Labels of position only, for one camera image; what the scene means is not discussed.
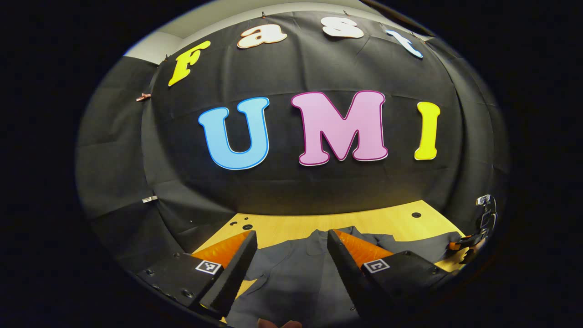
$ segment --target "blue letter u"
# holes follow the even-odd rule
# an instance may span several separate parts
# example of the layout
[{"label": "blue letter u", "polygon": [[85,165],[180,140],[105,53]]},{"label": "blue letter u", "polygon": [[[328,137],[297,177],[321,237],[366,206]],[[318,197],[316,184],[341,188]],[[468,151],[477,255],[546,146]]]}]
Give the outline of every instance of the blue letter u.
[{"label": "blue letter u", "polygon": [[234,152],[229,145],[227,128],[224,125],[224,119],[229,116],[227,108],[214,108],[198,117],[198,123],[205,129],[210,157],[217,165],[229,170],[244,170],[265,159],[269,150],[269,140],[264,109],[268,105],[269,99],[265,97],[250,98],[237,105],[237,110],[247,117],[251,139],[251,146],[244,152]]}]

